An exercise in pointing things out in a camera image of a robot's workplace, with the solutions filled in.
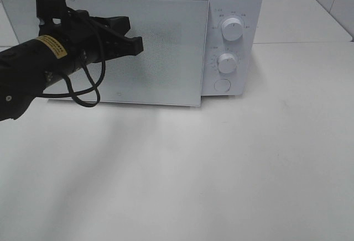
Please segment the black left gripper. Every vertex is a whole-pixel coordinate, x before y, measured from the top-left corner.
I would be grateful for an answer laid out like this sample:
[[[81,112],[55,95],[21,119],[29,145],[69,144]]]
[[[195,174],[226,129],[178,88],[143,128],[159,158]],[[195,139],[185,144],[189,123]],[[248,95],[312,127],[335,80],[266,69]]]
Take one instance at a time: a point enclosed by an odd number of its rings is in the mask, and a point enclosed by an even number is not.
[[[54,49],[54,60],[46,69],[48,85],[86,69],[90,63],[139,55],[143,52],[143,38],[125,37],[129,30],[127,16],[93,17],[87,11],[71,8],[58,24],[52,18],[43,21],[38,39]]]

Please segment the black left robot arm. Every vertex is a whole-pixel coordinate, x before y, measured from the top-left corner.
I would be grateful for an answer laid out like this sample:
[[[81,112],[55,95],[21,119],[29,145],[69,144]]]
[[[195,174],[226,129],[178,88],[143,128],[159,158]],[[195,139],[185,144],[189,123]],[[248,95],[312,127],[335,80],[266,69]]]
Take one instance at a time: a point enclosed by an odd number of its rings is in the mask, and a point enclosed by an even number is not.
[[[35,98],[71,98],[94,107],[106,61],[137,56],[142,37],[128,38],[128,17],[91,17],[67,9],[70,27],[54,24],[38,37],[1,52],[1,120],[18,119]]]

